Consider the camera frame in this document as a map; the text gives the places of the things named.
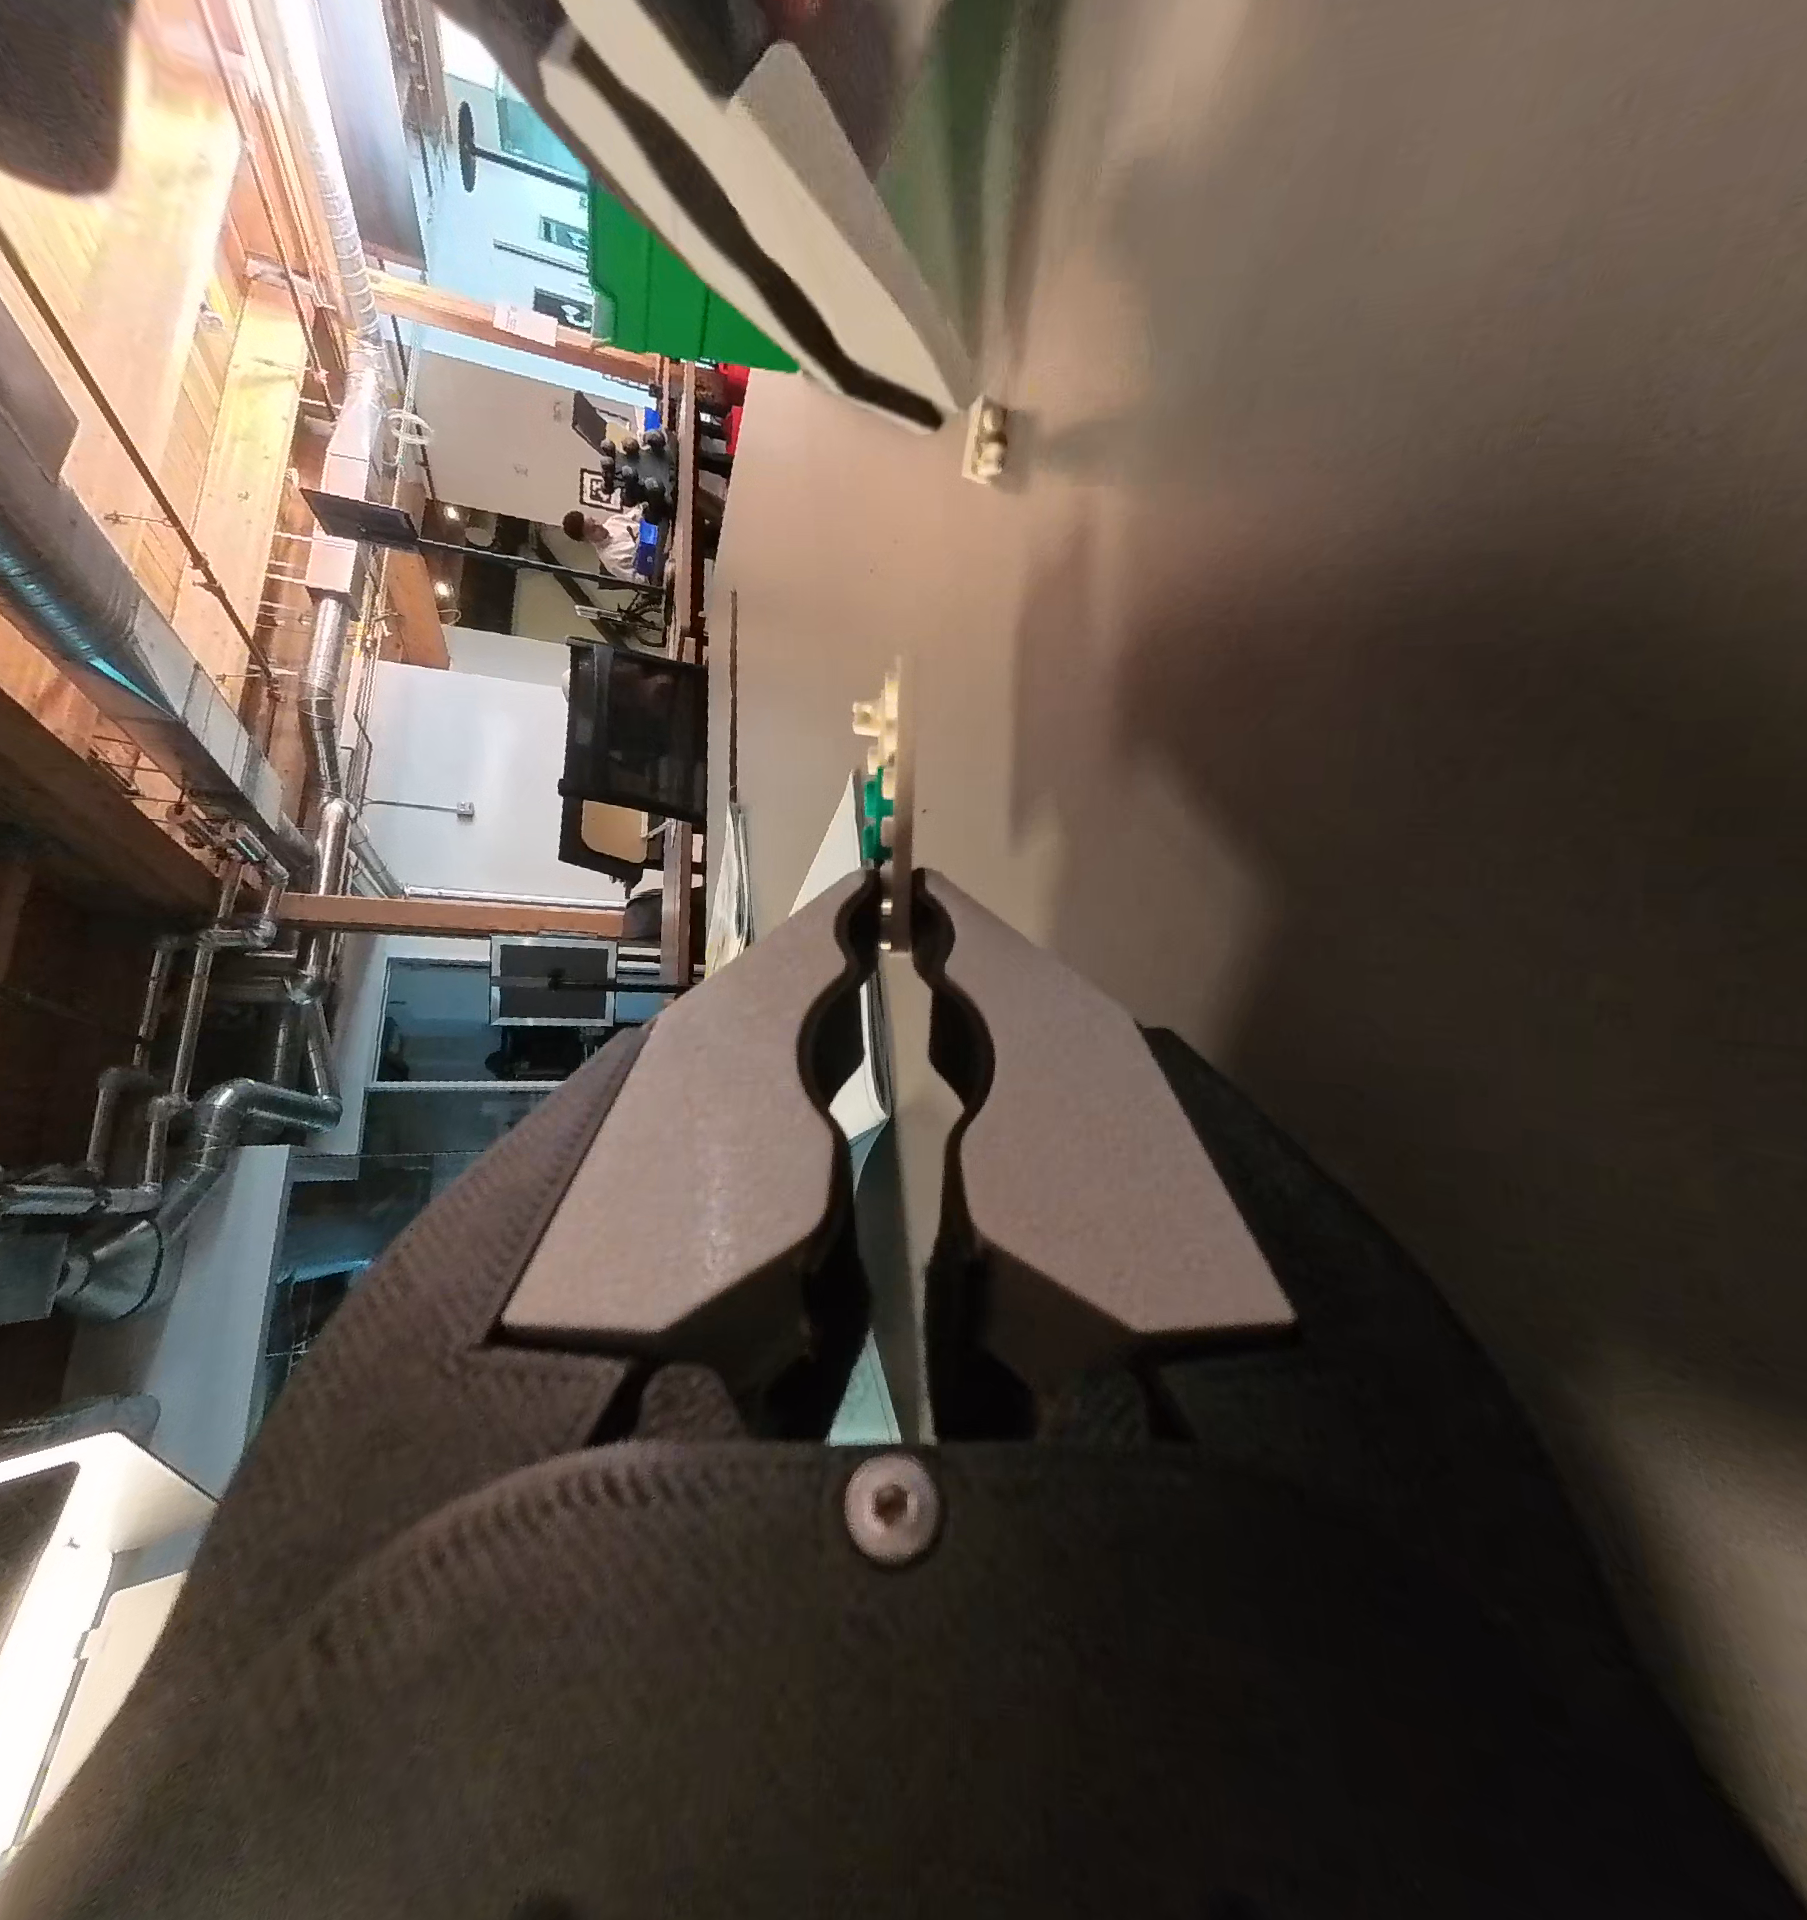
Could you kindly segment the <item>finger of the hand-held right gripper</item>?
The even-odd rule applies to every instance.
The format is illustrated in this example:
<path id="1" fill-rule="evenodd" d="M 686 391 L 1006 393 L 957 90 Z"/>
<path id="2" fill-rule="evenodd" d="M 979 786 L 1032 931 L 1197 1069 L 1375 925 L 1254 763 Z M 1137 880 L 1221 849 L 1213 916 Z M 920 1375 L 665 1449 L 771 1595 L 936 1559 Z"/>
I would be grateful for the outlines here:
<path id="1" fill-rule="evenodd" d="M 663 55 L 538 66 L 555 129 L 721 300 L 842 399 L 945 426 L 945 306 L 808 41 L 719 99 Z"/>
<path id="2" fill-rule="evenodd" d="M 965 408 L 969 357 L 879 175 L 938 2 L 577 2 L 573 136 L 686 269 L 865 408 Z"/>

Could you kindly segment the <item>white studio light panel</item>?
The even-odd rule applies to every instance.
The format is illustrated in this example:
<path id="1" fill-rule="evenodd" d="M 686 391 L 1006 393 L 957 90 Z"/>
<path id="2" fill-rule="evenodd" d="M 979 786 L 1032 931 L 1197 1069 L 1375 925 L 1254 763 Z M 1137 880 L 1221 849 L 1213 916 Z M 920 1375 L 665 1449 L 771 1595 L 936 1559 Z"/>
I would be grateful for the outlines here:
<path id="1" fill-rule="evenodd" d="M 217 1510 L 159 1423 L 134 1392 L 0 1429 L 0 1862 L 121 1713 Z"/>

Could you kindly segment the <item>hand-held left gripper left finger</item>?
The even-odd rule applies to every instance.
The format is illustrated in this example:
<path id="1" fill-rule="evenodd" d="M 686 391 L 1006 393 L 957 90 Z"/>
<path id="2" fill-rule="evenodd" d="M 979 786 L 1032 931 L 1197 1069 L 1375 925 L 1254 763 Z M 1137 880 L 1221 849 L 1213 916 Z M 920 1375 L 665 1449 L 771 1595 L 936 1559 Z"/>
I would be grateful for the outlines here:
<path id="1" fill-rule="evenodd" d="M 535 1350 L 698 1364 L 745 1414 L 834 1414 L 868 1338 L 848 1138 L 882 886 L 833 884 L 642 1032 L 502 1309 Z"/>

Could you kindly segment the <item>silver ventilation duct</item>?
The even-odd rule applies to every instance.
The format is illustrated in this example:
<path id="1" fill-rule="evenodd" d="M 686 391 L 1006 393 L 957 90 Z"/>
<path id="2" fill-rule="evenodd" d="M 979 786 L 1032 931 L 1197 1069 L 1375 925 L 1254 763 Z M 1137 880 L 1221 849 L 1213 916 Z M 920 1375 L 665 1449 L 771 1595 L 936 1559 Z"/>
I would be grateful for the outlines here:
<path id="1" fill-rule="evenodd" d="M 280 792 L 218 688 L 156 612 L 145 590 L 115 557 L 75 498 L 55 482 L 28 480 L 25 462 L 0 455 L 0 598 L 52 658 L 91 682 L 94 699 L 162 761 L 190 798 L 228 824 L 228 860 L 271 886 L 266 915 L 234 919 L 228 906 L 195 940 L 192 996 L 207 991 L 222 949 L 262 947 L 286 880 L 313 872 L 313 849 L 278 817 Z M 154 1313 L 176 1285 L 174 1248 L 218 1184 L 251 1120 L 313 1130 L 339 1118 L 330 1082 L 307 1091 L 236 1077 L 185 1101 L 171 1091 L 148 1110 L 148 1147 L 162 1155 L 171 1120 L 192 1116 L 187 1157 L 165 1180 L 152 1173 L 122 1189 L 122 1211 L 94 1177 L 95 1207 L 67 1241 L 52 1306 L 89 1323 Z"/>

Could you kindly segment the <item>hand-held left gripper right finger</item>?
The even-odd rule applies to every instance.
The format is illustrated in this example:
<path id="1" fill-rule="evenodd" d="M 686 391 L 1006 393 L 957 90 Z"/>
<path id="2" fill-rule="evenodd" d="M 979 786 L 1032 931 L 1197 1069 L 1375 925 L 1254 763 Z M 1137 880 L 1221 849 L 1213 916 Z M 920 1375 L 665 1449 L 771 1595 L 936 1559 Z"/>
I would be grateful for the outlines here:
<path id="1" fill-rule="evenodd" d="M 957 1101 L 923 1273 L 931 1414 L 1040 1418 L 1288 1339 L 1297 1309 L 1125 1009 L 934 870 L 911 931 Z"/>

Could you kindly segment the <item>green plastic bin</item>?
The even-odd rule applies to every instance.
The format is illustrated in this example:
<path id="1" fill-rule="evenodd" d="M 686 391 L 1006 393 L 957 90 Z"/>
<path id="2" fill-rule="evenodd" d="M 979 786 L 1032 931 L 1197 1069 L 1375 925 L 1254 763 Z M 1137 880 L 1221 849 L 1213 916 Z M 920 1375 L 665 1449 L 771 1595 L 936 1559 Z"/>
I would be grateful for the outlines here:
<path id="1" fill-rule="evenodd" d="M 777 346 L 688 269 L 598 178 L 584 188 L 593 335 L 632 354 L 797 373 Z"/>

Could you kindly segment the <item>black framed equipment case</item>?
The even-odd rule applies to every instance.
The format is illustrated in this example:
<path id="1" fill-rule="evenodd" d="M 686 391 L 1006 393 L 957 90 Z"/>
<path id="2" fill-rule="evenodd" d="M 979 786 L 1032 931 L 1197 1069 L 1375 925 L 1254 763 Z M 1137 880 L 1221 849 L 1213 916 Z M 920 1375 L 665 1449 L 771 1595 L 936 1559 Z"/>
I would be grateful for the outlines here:
<path id="1" fill-rule="evenodd" d="M 489 1023 L 608 1032 L 615 1027 L 619 949 L 614 940 L 489 937 Z"/>

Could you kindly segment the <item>white and green lego assembly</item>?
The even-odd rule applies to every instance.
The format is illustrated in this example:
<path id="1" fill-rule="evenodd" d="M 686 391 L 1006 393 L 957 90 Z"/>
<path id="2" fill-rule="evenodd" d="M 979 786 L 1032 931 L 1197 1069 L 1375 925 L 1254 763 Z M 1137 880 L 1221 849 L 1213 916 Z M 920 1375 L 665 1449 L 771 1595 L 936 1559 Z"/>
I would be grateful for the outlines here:
<path id="1" fill-rule="evenodd" d="M 910 661 L 890 658 L 879 691 L 851 701 L 860 848 L 877 876 L 879 940 L 915 962 L 915 699 Z"/>

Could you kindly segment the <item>black mesh office chair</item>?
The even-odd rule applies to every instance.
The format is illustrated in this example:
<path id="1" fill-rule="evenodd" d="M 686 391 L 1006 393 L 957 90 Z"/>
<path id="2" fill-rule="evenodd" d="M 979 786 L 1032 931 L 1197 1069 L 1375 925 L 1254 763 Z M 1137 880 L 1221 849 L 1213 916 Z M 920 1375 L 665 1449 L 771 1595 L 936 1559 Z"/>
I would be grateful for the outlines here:
<path id="1" fill-rule="evenodd" d="M 705 826 L 708 668 L 578 638 L 562 691 L 557 858 L 632 890 L 661 864 L 661 824 Z"/>

